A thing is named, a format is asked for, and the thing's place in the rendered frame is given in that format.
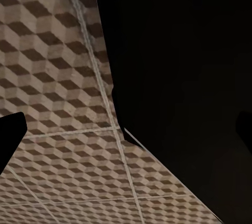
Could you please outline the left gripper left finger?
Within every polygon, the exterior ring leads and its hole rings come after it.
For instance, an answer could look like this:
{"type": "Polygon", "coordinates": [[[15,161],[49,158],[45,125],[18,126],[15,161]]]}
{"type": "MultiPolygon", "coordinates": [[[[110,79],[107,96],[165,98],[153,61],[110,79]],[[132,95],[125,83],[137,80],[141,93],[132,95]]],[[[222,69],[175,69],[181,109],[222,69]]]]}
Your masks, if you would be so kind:
{"type": "Polygon", "coordinates": [[[27,133],[23,112],[0,118],[0,174],[27,133]]]}

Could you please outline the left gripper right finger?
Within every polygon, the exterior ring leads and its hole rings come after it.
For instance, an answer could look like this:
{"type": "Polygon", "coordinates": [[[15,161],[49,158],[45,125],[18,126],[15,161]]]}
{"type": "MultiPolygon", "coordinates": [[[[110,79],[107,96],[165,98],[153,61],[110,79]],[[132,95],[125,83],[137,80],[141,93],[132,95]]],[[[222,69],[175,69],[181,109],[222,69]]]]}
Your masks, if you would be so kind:
{"type": "Polygon", "coordinates": [[[252,154],[252,114],[239,112],[236,120],[235,130],[252,154]]]}

